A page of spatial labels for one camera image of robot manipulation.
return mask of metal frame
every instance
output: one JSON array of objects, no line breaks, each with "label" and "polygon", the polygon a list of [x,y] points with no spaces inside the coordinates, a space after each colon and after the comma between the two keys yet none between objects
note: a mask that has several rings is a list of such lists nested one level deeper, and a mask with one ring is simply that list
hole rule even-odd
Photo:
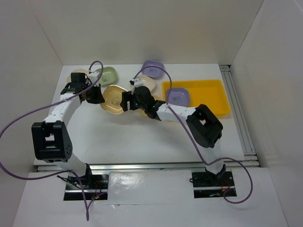
[{"label": "metal frame", "polygon": [[[245,121],[243,110],[241,108],[239,97],[228,65],[220,65],[224,87],[228,100],[230,102],[233,117],[240,137],[245,161],[241,163],[246,167],[260,167],[250,133]],[[234,167],[240,167],[235,162],[225,162],[227,170]],[[157,163],[157,164],[114,164],[114,165],[90,165],[93,174],[105,174],[111,171],[150,171],[150,170],[178,170],[189,169],[193,171],[205,171],[203,163]],[[57,166],[38,166],[38,172],[56,172],[61,170]]]}]

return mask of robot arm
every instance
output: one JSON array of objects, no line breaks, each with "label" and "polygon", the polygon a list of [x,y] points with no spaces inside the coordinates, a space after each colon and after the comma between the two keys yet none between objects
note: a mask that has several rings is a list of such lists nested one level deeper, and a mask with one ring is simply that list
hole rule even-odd
[{"label": "robot arm", "polygon": [[[83,91],[91,81],[97,79],[97,76],[97,72],[88,76],[84,73],[72,73],[71,83],[68,83],[61,92],[60,101]],[[87,184],[91,176],[90,167],[72,153],[72,143],[67,132],[72,115],[84,100],[92,104],[104,102],[100,84],[78,97],[57,105],[42,122],[32,125],[32,136],[38,160],[54,163],[63,170],[72,170],[80,176],[83,184]]]},{"label": "robot arm", "polygon": [[[140,108],[152,119],[178,122],[164,101],[155,100],[147,87],[142,86],[140,82],[137,83],[139,86],[136,87],[136,82],[133,91],[122,93],[121,107],[124,111],[127,111],[129,103],[130,110]],[[170,107],[189,128],[207,163],[222,158],[220,138],[223,126],[206,105],[200,105],[196,108],[176,105],[170,105]],[[225,172],[224,162],[222,160],[215,162],[207,166],[206,171],[211,178],[220,179]]]}]

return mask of tan plate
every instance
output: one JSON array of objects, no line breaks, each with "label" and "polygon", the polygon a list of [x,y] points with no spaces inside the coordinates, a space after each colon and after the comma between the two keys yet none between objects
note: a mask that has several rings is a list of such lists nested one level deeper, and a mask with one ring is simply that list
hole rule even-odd
[{"label": "tan plate", "polygon": [[154,90],[154,88],[156,87],[156,81],[146,75],[140,75],[138,77],[140,78],[140,80],[143,81],[143,86],[146,86],[150,90],[150,92]]},{"label": "tan plate", "polygon": [[[161,98],[159,98],[158,96],[153,96],[155,98],[155,100],[162,100]],[[142,109],[138,109],[139,114],[141,114],[144,117],[147,117],[146,113],[144,113],[144,111]]]},{"label": "tan plate", "polygon": [[123,113],[123,109],[120,106],[120,103],[122,101],[122,92],[125,91],[127,90],[117,85],[108,86],[103,93],[105,102],[100,104],[102,109],[107,110],[113,114]]},{"label": "tan plate", "polygon": [[[74,70],[73,72],[83,72],[85,73],[86,75],[89,75],[89,71],[88,70],[85,70],[85,69],[77,69],[77,70]],[[68,83],[71,82],[71,75],[68,76],[68,78],[66,79],[66,81]]]}]

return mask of white wall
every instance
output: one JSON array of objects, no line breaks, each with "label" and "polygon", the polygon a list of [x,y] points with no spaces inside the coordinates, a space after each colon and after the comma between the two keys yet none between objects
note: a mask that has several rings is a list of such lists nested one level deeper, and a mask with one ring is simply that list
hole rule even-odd
[{"label": "white wall", "polygon": [[[62,64],[24,0],[0,2],[0,128],[34,108],[50,104]],[[16,123],[0,141],[0,160],[12,172],[27,176],[34,151],[31,124],[42,111]],[[12,226],[25,181],[0,171],[0,225]]]},{"label": "white wall", "polygon": [[263,0],[29,0],[64,65],[231,64]]},{"label": "white wall", "polygon": [[302,226],[303,11],[265,0],[233,64],[254,145],[290,227]]}]

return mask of yellow container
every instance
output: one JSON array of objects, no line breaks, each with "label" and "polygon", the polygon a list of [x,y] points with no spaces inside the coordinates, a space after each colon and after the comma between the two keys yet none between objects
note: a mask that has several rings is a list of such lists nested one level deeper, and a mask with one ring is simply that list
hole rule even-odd
[{"label": "yellow container", "polygon": [[[173,81],[172,87],[183,87],[189,92],[189,107],[205,104],[217,117],[223,117],[231,112],[223,84],[219,79]],[[169,81],[163,82],[164,100],[168,89]]]}]

